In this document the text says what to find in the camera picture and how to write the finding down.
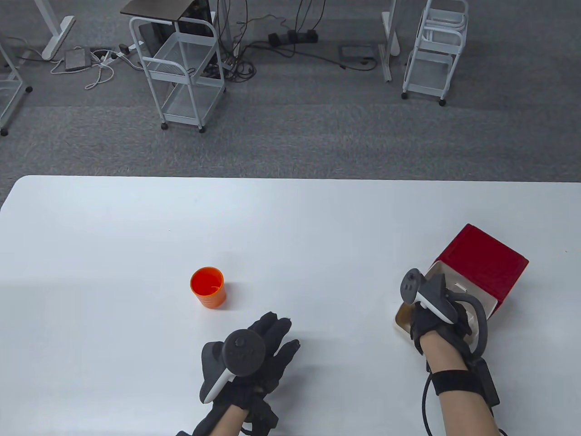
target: glove finger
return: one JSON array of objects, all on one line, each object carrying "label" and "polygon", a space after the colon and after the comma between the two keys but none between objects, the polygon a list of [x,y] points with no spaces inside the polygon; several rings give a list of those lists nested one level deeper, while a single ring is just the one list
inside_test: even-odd
[{"label": "glove finger", "polygon": [[291,320],[288,318],[280,318],[263,335],[264,345],[266,347],[266,355],[272,356],[281,346],[281,342],[285,334],[291,329]]},{"label": "glove finger", "polygon": [[270,359],[270,363],[274,367],[281,368],[284,371],[286,366],[295,357],[295,354],[299,350],[299,348],[300,342],[298,339],[293,339],[292,341],[287,342],[285,345],[281,347],[277,355],[273,356],[272,359]]},{"label": "glove finger", "polygon": [[268,331],[272,325],[277,322],[277,314],[273,312],[268,312],[262,315],[258,321],[248,327],[248,330],[253,330],[261,336]]},{"label": "glove finger", "polygon": [[281,347],[277,355],[269,359],[264,365],[261,370],[260,381],[267,394],[278,386],[278,381],[282,378],[287,365],[295,357],[299,348],[300,342],[298,339],[287,342]]}]

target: black glove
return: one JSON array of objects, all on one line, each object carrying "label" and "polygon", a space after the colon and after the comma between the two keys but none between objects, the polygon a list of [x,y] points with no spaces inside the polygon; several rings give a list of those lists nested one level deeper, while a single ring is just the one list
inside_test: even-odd
[{"label": "black glove", "polygon": [[271,428],[276,427],[278,417],[272,412],[264,397],[276,389],[286,366],[291,362],[300,348],[297,339],[287,342],[275,355],[283,337],[291,329],[291,320],[278,319],[273,312],[268,312],[260,320],[249,327],[258,333],[264,341],[264,363],[255,373],[247,377],[236,377],[226,383],[214,399],[212,410],[208,416],[196,427],[193,436],[206,436],[211,433],[217,422],[226,410],[235,405],[250,413],[246,422],[252,423],[252,434],[262,436],[268,434]]},{"label": "black glove", "polygon": [[449,324],[442,321],[432,311],[424,309],[420,303],[414,305],[414,310],[411,314],[411,328],[410,337],[415,343],[415,347],[420,354],[424,354],[419,339],[429,331],[437,332],[442,338],[449,342],[464,360],[470,360],[470,347],[464,341],[466,335],[471,335],[472,330],[468,325],[468,315],[466,309],[462,304],[451,302],[456,312],[458,312],[458,322],[456,324]]}]

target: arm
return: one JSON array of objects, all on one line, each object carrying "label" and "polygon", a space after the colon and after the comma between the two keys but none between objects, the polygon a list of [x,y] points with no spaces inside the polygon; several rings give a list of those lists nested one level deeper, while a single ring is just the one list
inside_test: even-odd
[{"label": "arm", "polygon": [[210,436],[238,436],[246,416],[248,416],[248,410],[231,405],[218,421]]},{"label": "arm", "polygon": [[[433,373],[468,370],[460,353],[438,333],[420,338],[422,350]],[[484,399],[473,392],[450,391],[439,396],[446,436],[498,436],[498,427]]]}]

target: desk leg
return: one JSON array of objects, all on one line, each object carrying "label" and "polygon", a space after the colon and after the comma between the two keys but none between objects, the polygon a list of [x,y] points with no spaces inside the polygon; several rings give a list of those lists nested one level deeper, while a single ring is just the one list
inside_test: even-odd
[{"label": "desk leg", "polygon": [[44,18],[46,25],[52,33],[51,40],[48,42],[46,48],[42,52],[42,58],[44,60],[51,60],[55,57],[56,52],[69,34],[69,31],[75,22],[75,18],[72,15],[66,16],[59,24],[55,15],[55,11],[52,9],[52,6],[48,0],[34,0],[34,2],[36,3],[42,18]]},{"label": "desk leg", "polygon": [[389,70],[389,59],[391,56],[398,56],[400,53],[400,45],[397,40],[396,23],[398,18],[397,0],[392,0],[392,7],[389,12],[381,13],[381,20],[385,29],[386,44],[379,45],[379,56],[381,58],[381,66],[383,68],[383,78],[386,82],[391,82],[392,73]]}]

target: cable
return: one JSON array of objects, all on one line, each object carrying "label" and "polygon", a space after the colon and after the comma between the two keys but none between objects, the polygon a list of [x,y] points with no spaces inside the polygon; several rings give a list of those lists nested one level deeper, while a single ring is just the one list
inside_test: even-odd
[{"label": "cable", "polygon": [[[102,83],[107,83],[108,81],[110,81],[111,79],[113,79],[113,77],[115,77],[115,70],[109,66],[109,65],[105,65],[105,61],[108,60],[109,58],[109,53],[107,53],[105,55],[105,58],[103,60],[99,59],[93,52],[91,52],[91,58],[94,63],[93,65],[91,65],[90,67],[86,67],[83,68],[81,70],[77,70],[77,71],[60,71],[57,72],[56,69],[64,62],[64,58],[61,59],[60,61],[57,62],[57,64],[55,65],[55,67],[51,70],[51,74],[57,75],[57,74],[75,74],[75,73],[82,73],[83,71],[87,71],[90,70],[93,67],[99,67],[99,75],[97,76],[97,80],[94,81],[91,84],[88,84],[87,86],[85,86],[85,90],[86,91],[90,91],[91,89],[95,88],[97,85],[100,85]],[[111,71],[111,76],[109,76],[107,79],[105,80],[101,80],[103,77],[103,70],[107,68]]]},{"label": "cable", "polygon": [[299,30],[298,30],[299,32],[301,31],[301,29],[304,26],[304,22],[307,19],[307,15],[309,15],[309,11],[311,9],[311,5],[312,4],[313,4],[313,0],[310,0],[309,5],[307,6],[307,12],[304,13],[303,22],[300,24],[300,27],[299,27]]},{"label": "cable", "polygon": [[[430,387],[431,381],[432,381],[432,373],[429,373],[428,378],[426,379],[426,384],[424,385],[424,393],[422,394],[422,418],[424,419],[424,427],[426,428],[426,433],[428,433],[428,436],[433,436],[432,432],[430,430],[430,426],[428,425],[428,417],[426,415],[426,399],[428,397],[428,388]],[[502,428],[499,428],[498,431],[503,436],[508,436]]]},{"label": "cable", "polygon": [[101,52],[107,52],[107,53],[111,53],[111,55],[117,55],[117,57],[119,59],[121,59],[123,62],[125,62],[126,64],[128,64],[134,70],[137,70],[137,71],[143,71],[144,70],[143,67],[141,66],[141,62],[138,62],[137,65],[135,65],[132,61],[129,60],[129,58],[127,56],[125,56],[124,53],[116,52],[114,50],[109,50],[109,49],[106,49],[106,48],[100,48],[98,50],[95,50],[93,53],[101,53]]},{"label": "cable", "polygon": [[39,61],[39,62],[51,62],[51,61],[52,61],[52,59],[49,59],[49,60],[45,60],[45,59],[43,59],[43,58],[42,58],[42,53],[41,53],[40,51],[36,50],[34,47],[32,47],[32,46],[31,46],[31,45],[28,43],[28,40],[26,40],[25,38],[19,38],[19,37],[10,37],[10,36],[7,36],[6,38],[7,38],[7,39],[9,39],[9,40],[22,41],[22,42],[25,44],[25,47],[26,47],[28,50],[30,50],[31,52],[34,52],[34,53],[36,53],[38,56],[40,56],[40,58],[41,58],[42,60],[40,60],[40,59],[26,59],[26,58],[19,58],[19,59],[25,59],[25,60],[33,60],[33,61],[37,60],[37,61]]},{"label": "cable", "polygon": [[[263,17],[259,17],[259,18],[252,18],[251,20],[248,20],[248,23],[251,23],[251,22],[253,22],[253,21],[258,21],[258,20],[264,20],[265,18],[269,18],[269,17],[272,17],[272,18],[274,18],[274,19],[276,19],[276,20],[282,20],[282,21],[280,22],[280,25],[281,25],[282,27],[284,27],[285,29],[287,29],[287,30],[290,30],[290,29],[291,29],[290,27],[288,27],[288,26],[285,24],[285,23],[286,23],[286,20],[287,20],[286,18],[284,18],[284,17],[277,17],[276,15],[272,15],[271,13],[269,13],[269,14],[266,14],[266,15],[265,15],[265,16],[263,16]],[[241,27],[240,27],[240,29],[239,29],[239,31],[238,31],[238,35],[236,35],[236,36],[234,37],[234,39],[236,39],[236,38],[238,38],[240,35],[242,35],[242,26],[246,25],[246,24],[247,24],[247,22],[244,22],[244,21],[237,21],[237,22],[236,22],[236,24],[241,24]]]},{"label": "cable", "polygon": [[[42,53],[40,51],[36,50],[34,47],[32,47],[25,38],[11,37],[11,36],[7,36],[6,38],[8,38],[10,40],[22,41],[28,50],[30,50],[33,53],[36,53],[40,58],[42,58]],[[101,53],[101,52],[107,53],[105,55],[104,59],[100,59],[99,57],[97,57],[95,55],[95,53]],[[91,65],[90,67],[83,68],[81,70],[77,70],[77,71],[61,71],[61,72],[56,71],[58,69],[58,67],[60,67],[60,65],[64,62],[64,58],[61,60],[54,60],[54,58],[50,59],[50,60],[45,60],[45,59],[25,58],[23,56],[17,56],[17,57],[18,57],[18,59],[30,60],[32,62],[48,62],[48,63],[55,64],[55,66],[51,70],[51,74],[53,74],[54,76],[57,76],[60,74],[82,73],[83,71],[90,70],[93,67],[99,67],[99,74],[97,76],[97,80],[95,82],[85,86],[85,90],[90,91],[91,89],[95,88],[97,85],[100,85],[102,83],[107,83],[108,81],[112,80],[113,77],[115,76],[115,70],[113,69],[113,67],[105,64],[105,62],[110,59],[110,55],[112,55],[112,54],[117,55],[118,58],[120,58],[123,62],[126,62],[128,65],[130,65],[131,68],[133,68],[134,70],[137,70],[137,71],[144,70],[143,67],[137,66],[132,61],[130,61],[129,58],[125,56],[125,54],[118,53],[118,52],[115,52],[113,50],[104,49],[104,48],[99,49],[99,50],[95,50],[94,52],[91,52],[91,60],[92,60],[92,62],[95,62],[93,65]],[[109,69],[109,71],[111,71],[111,76],[105,80],[102,80],[104,69]]]},{"label": "cable", "polygon": [[319,23],[321,22],[321,20],[323,18],[323,14],[325,13],[325,4],[327,4],[327,0],[323,0],[323,9],[321,11],[321,16],[319,17],[319,21],[317,21],[317,24],[315,24],[313,26],[313,30],[317,28],[317,26],[319,25]]},{"label": "cable", "polygon": [[[352,67],[350,65],[345,65],[344,63],[338,62],[336,60],[324,58],[323,56],[313,55],[311,53],[298,52],[296,50],[290,50],[288,48],[282,48],[282,47],[273,48],[273,47],[270,47],[270,46],[264,47],[264,46],[261,46],[261,45],[256,45],[256,44],[259,44],[259,43],[261,43],[261,44],[268,44],[266,41],[255,41],[255,42],[251,42],[250,44],[248,44],[247,46],[245,46],[245,49],[246,48],[255,48],[255,49],[258,49],[258,50],[271,51],[271,52],[277,53],[277,54],[279,54],[279,55],[281,55],[281,56],[283,56],[283,57],[285,57],[287,59],[290,59],[295,54],[297,54],[297,55],[301,55],[301,56],[306,56],[308,58],[319,59],[319,60],[323,60],[324,62],[332,63],[334,65],[337,65],[337,66],[341,67],[343,70],[352,70],[352,71],[365,72],[365,71],[372,71],[372,70],[374,70],[377,67],[377,65],[378,65],[378,62],[377,62],[377,60],[375,58],[363,58],[362,60],[372,61],[374,63],[373,66],[370,67],[370,68],[356,68],[356,67]],[[284,54],[282,52],[289,52],[289,53],[292,53],[292,54],[291,55],[286,55],[286,54]]]},{"label": "cable", "polygon": [[245,25],[244,25],[244,32],[242,32],[242,35],[240,36],[240,39],[238,40],[238,42],[232,47],[232,54],[234,54],[234,52],[236,51],[236,48],[238,46],[240,46],[240,43],[242,42],[242,40],[244,39],[244,35],[246,34],[246,30],[248,29],[248,0],[244,0],[244,4],[246,5],[246,19],[245,19]]}]

